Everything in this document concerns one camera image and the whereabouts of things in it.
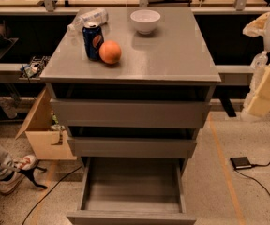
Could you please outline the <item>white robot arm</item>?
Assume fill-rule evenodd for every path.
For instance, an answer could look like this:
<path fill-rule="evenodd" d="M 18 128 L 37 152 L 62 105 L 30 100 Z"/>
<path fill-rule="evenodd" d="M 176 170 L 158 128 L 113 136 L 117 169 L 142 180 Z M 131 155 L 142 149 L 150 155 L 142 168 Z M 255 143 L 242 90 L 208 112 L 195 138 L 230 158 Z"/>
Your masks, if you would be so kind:
<path fill-rule="evenodd" d="M 263 51 L 250 64 L 253 76 L 241 111 L 243 120 L 257 121 L 270 112 L 270 12 L 249 23 L 243 34 L 263 37 Z"/>

